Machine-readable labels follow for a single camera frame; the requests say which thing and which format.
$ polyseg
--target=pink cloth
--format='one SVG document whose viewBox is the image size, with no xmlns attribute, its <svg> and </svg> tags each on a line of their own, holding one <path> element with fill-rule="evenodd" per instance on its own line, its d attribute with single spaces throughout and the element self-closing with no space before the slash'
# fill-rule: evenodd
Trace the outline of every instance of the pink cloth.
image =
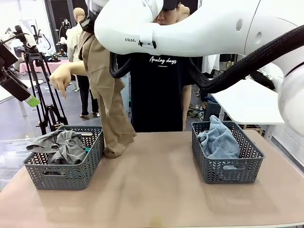
<svg viewBox="0 0 304 228">
<path fill-rule="evenodd" d="M 53 73 L 61 64 L 68 63 L 68 62 L 69 61 L 67 59 L 63 59 L 60 62 L 56 62 L 56 63 L 55 62 L 48 62 L 47 64 L 48 64 L 48 67 L 49 67 L 51 73 Z M 47 66 L 45 64 L 44 64 L 44 67 L 46 69 L 46 72 L 48 72 Z M 35 62 L 34 62 L 34 68 L 35 68 L 36 72 L 42 72 L 42 68 L 40 66 L 37 67 Z M 25 71 L 28 71 L 27 65 L 26 65 L 26 63 L 21 63 L 20 64 L 20 73 L 25 72 Z"/>
</svg>

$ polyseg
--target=black cap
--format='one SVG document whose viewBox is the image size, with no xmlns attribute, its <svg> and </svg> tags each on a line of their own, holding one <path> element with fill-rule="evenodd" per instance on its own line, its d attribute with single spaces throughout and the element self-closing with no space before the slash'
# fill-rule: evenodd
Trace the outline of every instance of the black cap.
<svg viewBox="0 0 304 228">
<path fill-rule="evenodd" d="M 179 0 L 163 0 L 163 10 L 174 10 L 178 3 L 180 1 Z"/>
</svg>

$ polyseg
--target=black pants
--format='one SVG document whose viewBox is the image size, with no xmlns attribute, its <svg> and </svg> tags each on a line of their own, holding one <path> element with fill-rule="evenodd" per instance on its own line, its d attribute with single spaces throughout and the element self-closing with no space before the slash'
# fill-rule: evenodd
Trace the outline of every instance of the black pants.
<svg viewBox="0 0 304 228">
<path fill-rule="evenodd" d="M 92 100 L 92 112 L 98 113 L 99 112 L 98 111 L 98 101 L 97 101 L 97 99 L 94 99 L 92 96 L 88 77 L 77 75 L 77 79 L 78 79 L 80 98 L 81 98 L 81 103 L 82 103 L 82 113 L 81 114 L 89 115 L 89 112 L 87 111 L 89 93 L 91 95 L 91 100 Z"/>
</svg>

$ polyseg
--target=table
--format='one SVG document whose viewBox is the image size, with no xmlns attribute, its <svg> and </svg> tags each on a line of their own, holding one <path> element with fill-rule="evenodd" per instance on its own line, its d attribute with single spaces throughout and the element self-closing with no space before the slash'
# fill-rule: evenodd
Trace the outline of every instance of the table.
<svg viewBox="0 0 304 228">
<path fill-rule="evenodd" d="M 267 125 L 265 138 L 270 141 L 274 125 L 284 124 L 277 105 L 278 94 L 251 79 L 212 94 L 221 106 L 219 119 L 225 112 L 237 124 Z"/>
<path fill-rule="evenodd" d="M 36 190 L 22 168 L 0 193 L 1 228 L 282 227 L 304 224 L 304 178 L 257 132 L 254 184 L 208 185 L 191 132 L 139 133 L 121 157 L 102 159 L 83 191 Z"/>
<path fill-rule="evenodd" d="M 21 80 L 21 82 L 23 82 L 28 88 L 31 88 L 32 85 L 30 83 L 30 80 Z M 10 94 L 6 89 L 4 89 L 2 86 L 0 86 L 0 104 L 2 104 L 3 102 L 6 102 L 10 99 L 12 99 L 14 96 L 12 94 Z M 24 103 L 19 101 L 19 106 L 22 112 L 22 116 L 28 116 L 27 111 L 24 107 Z"/>
<path fill-rule="evenodd" d="M 48 64 L 48 67 L 49 67 L 51 73 L 53 73 L 61 64 L 64 64 L 64 63 L 69 63 L 69 61 L 67 59 L 62 59 L 60 62 L 48 62 L 47 64 Z M 34 63 L 34 69 L 35 69 L 35 72 L 43 72 L 42 68 L 40 66 L 36 66 L 35 63 Z M 25 72 L 25 71 L 28 71 L 27 65 L 26 65 L 26 63 L 21 63 L 20 64 L 20 73 Z"/>
</svg>

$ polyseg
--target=mannequin head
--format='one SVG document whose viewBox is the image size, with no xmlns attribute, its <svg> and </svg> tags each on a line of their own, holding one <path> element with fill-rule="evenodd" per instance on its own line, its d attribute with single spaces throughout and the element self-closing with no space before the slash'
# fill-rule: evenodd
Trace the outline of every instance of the mannequin head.
<svg viewBox="0 0 304 228">
<path fill-rule="evenodd" d="M 159 15 L 156 17 L 156 23 L 160 25 L 172 25 L 178 20 L 178 15 L 180 11 L 181 4 L 177 4 L 176 8 L 173 10 L 162 9 Z"/>
<path fill-rule="evenodd" d="M 86 17 L 86 13 L 82 8 L 75 8 L 73 13 L 74 13 L 74 18 L 77 21 L 77 23 L 84 20 Z"/>
</svg>

